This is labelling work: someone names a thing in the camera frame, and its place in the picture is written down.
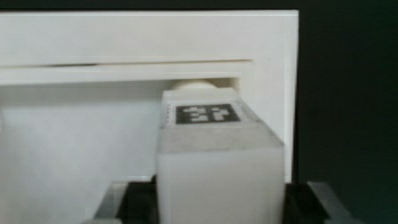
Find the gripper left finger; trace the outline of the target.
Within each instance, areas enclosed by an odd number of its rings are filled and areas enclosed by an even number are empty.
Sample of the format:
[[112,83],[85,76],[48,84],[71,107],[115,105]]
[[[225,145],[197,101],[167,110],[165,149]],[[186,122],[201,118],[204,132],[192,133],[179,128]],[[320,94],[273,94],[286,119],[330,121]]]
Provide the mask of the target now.
[[81,224],[158,224],[156,183],[113,183],[94,217]]

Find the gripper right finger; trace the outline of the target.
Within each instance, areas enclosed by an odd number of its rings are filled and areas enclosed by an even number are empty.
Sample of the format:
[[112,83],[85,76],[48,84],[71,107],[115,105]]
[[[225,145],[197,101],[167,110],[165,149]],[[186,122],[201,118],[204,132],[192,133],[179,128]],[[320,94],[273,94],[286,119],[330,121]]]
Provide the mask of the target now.
[[353,217],[325,182],[286,185],[282,224],[366,224]]

